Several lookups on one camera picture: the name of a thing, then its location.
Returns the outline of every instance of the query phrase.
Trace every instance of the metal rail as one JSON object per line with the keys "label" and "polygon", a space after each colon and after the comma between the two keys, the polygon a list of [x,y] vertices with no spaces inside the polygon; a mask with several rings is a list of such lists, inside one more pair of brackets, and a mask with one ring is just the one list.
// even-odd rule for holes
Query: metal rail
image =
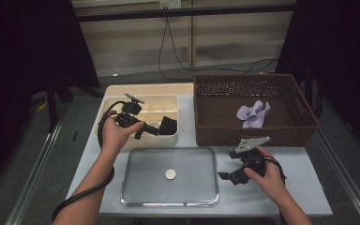
{"label": "metal rail", "polygon": [[321,128],[317,132],[317,137],[322,144],[322,151],[328,159],[329,164],[332,166],[338,180],[346,190],[352,203],[354,204],[355,209],[360,215],[360,189],[354,183],[353,179],[347,172],[346,168],[338,157],[338,154],[336,154],[333,146],[330,144]]}
{"label": "metal rail", "polygon": [[100,14],[81,14],[77,15],[78,22],[98,22],[98,21],[118,21],[132,19],[165,18],[165,17],[185,17],[185,16],[206,16],[223,14],[242,14],[242,13],[262,13],[293,11],[296,4],[280,5],[259,5],[246,7],[191,7],[177,9],[158,9],[146,11],[113,12]]}
{"label": "metal rail", "polygon": [[7,219],[6,225],[20,225],[23,222],[23,217],[28,205],[31,202],[34,192],[37,188],[38,181],[42,175],[42,171],[45,168],[45,164],[49,158],[49,155],[53,149],[54,143],[57,139],[57,136],[60,132],[61,126],[63,124],[63,119],[66,117],[70,103],[65,103],[63,110],[61,111],[60,117],[57,121],[56,126],[49,133],[46,138],[45,143],[43,144],[42,150],[40,151],[39,156],[37,157],[37,162],[34,165],[31,174],[28,177],[27,183],[22,189],[22,193],[14,205],[14,208],[11,210],[10,215]]}

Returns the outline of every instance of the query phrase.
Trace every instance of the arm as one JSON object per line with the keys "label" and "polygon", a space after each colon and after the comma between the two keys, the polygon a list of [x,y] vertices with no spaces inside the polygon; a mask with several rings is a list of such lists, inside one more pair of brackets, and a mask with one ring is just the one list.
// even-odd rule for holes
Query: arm
{"label": "arm", "polygon": [[[121,148],[128,141],[129,135],[142,127],[143,122],[137,123],[131,127],[122,128],[109,116],[104,123],[101,152],[89,172],[71,196],[99,185],[107,179],[113,168],[113,163],[121,151]],[[63,208],[57,215],[53,224],[96,224],[104,189],[105,188],[87,195]]]}
{"label": "arm", "polygon": [[[272,153],[267,152],[262,147],[257,147],[257,149],[265,156],[273,156]],[[293,199],[288,189],[285,188],[276,165],[271,162],[266,164],[265,177],[261,177],[250,168],[245,168],[244,172],[250,179],[254,180],[271,201],[278,206],[279,211],[289,225],[312,224],[297,202]]]}

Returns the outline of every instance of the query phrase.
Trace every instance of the person's left hand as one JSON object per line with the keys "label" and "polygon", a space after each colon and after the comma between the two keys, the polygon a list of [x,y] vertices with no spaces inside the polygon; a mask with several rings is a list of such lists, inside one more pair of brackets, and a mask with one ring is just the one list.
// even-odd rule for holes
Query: person's left hand
{"label": "person's left hand", "polygon": [[143,122],[136,123],[131,127],[119,127],[112,118],[114,114],[116,111],[108,112],[108,118],[104,123],[101,151],[115,151],[118,154],[127,143],[129,136],[143,128]]}

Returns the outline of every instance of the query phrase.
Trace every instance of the wall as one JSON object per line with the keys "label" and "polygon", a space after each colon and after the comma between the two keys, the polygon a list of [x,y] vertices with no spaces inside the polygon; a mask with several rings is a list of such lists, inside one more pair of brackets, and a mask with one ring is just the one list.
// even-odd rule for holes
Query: wall
{"label": "wall", "polygon": [[[183,0],[182,8],[291,4],[294,0]],[[72,0],[77,14],[159,9],[159,1]],[[279,56],[291,12],[169,18],[174,46],[185,67],[254,62]],[[99,77],[158,70],[165,19],[82,22]],[[161,68],[180,68],[166,33]]]}

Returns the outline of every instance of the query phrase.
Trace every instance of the black fabric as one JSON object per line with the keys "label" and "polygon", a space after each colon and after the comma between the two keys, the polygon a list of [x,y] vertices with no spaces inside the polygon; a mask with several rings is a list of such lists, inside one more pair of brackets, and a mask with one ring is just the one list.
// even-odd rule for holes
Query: black fabric
{"label": "black fabric", "polygon": [[159,127],[159,135],[173,135],[177,132],[177,120],[163,116]]}
{"label": "black fabric", "polygon": [[309,73],[360,133],[360,1],[297,1],[276,72]]}
{"label": "black fabric", "polygon": [[50,76],[99,86],[80,25],[66,16],[75,17],[69,0],[0,0],[0,164]]}

